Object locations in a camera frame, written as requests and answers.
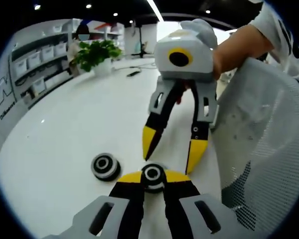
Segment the potted plant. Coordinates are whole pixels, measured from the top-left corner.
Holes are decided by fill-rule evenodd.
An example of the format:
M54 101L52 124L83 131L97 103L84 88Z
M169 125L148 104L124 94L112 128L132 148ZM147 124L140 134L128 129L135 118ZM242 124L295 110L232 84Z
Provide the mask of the potted plant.
M86 72L93 69L96 75L109 74L111 58L122 53L112 40L93 41L91 44L80 42L79 46L82 50L78 52L74 62Z

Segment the gray plastic housing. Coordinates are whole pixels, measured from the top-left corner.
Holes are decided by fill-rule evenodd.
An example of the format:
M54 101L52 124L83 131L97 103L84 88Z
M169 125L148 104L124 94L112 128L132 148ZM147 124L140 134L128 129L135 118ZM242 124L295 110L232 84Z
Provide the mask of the gray plastic housing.
M162 76L158 77L156 90L150 98L149 112L159 115L161 114L167 96L174 87L176 81L177 80L172 79L165 80ZM215 80L213 80L211 83L196 81L195 84L198 94L198 102L195 102L195 104L198 104L197 121L212 123L214 121L217 110L217 102L215 99L217 82ZM204 113L204 98L207 98L209 102L208 115L205 115Z
M128 199L100 196L74 216L73 225L68 230L43 239L117 239L128 203ZM94 235L92 232L101 226L101 235Z
M234 211L221 204L217 199L208 194L194 197L182 198L179 200L185 210L194 239L263 239L266 238L260 232L248 230L238 221ZM211 232L199 210L199 204L203 203L215 219L220 230Z

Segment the white tabletop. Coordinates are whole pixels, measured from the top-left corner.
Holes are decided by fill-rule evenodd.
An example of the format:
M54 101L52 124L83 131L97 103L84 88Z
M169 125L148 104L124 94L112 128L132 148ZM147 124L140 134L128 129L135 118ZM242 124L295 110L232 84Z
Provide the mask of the white tabletop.
M116 68L153 61L121 61ZM90 169L97 154L113 154L123 174L145 165L142 131L159 72L142 69L127 78L133 71L122 69L102 79L86 73L69 81L37 103L5 141L0 152L0 186L16 216L36 238L60 234L81 209L109 194L115 182L97 180ZM182 104L174 107L152 161L185 171L193 111L193 96L187 91ZM200 193L220 200L211 139L190 178ZM162 194L146 195L144 209L140 238L171 238Z

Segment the phone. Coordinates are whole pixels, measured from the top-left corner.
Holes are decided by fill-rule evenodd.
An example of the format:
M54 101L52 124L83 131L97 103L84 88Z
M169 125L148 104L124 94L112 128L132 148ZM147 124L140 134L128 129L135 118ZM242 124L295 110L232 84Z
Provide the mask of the phone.
M127 77L132 77L132 76L134 76L134 75L136 75L138 73L140 73L140 71L134 71L134 72L128 74Z

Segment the black ceiling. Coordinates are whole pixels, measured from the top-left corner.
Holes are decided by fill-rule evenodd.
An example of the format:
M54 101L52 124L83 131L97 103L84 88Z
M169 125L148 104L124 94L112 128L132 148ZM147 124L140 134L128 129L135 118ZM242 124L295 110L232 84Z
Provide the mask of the black ceiling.
M40 10L34 10L33 3L41 5ZM204 17L214 27L224 30L237 28L247 24L259 12L261 5L248 0L154 0L157 8L166 21L181 21ZM137 24L157 22L146 0L20 0L22 11L17 16L17 29L37 22L82 18L106 22L121 22L129 25L131 19Z

